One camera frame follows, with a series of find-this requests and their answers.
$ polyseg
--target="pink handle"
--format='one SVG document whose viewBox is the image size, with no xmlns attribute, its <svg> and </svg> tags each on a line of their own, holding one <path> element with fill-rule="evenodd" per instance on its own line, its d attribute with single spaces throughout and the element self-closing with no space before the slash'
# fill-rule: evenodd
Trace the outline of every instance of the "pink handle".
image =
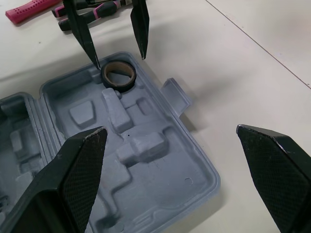
<svg viewBox="0 0 311 233">
<path fill-rule="evenodd" d="M 18 24 L 45 9 L 54 6 L 61 0 L 32 0 L 29 3 L 5 12 L 5 15 L 14 23 Z"/>
</svg>

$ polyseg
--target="gray tool case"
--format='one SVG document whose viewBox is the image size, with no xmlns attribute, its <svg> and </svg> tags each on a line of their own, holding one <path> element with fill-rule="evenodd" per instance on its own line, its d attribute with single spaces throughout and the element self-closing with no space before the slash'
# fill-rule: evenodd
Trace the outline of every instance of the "gray tool case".
<svg viewBox="0 0 311 233">
<path fill-rule="evenodd" d="M 217 193 L 220 177 L 179 119 L 191 100 L 174 79 L 158 90 L 133 56 L 135 86 L 105 88 L 88 65 L 41 87 L 0 100 L 0 224 L 33 177 L 78 132 L 105 126 L 102 178 L 88 233 L 155 233 Z"/>
</svg>

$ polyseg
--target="white table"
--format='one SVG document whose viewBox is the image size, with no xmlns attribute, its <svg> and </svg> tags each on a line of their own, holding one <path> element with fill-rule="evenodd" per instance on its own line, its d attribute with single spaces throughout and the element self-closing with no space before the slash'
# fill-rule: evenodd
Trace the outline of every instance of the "white table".
<svg viewBox="0 0 311 233">
<path fill-rule="evenodd" d="M 4 12 L 27 0 L 0 0 L 0 98 L 38 96 L 51 78 L 90 63 L 71 34 L 46 13 L 15 27 Z M 221 176 L 218 196 L 166 233 L 277 233 L 257 193 L 238 124 L 290 135 L 311 154 L 311 91 L 205 0 L 148 0 L 145 71 L 161 86 L 174 77 L 192 97 L 185 125 Z M 99 57 L 120 50 L 139 59 L 130 8 L 91 28 Z"/>
</svg>

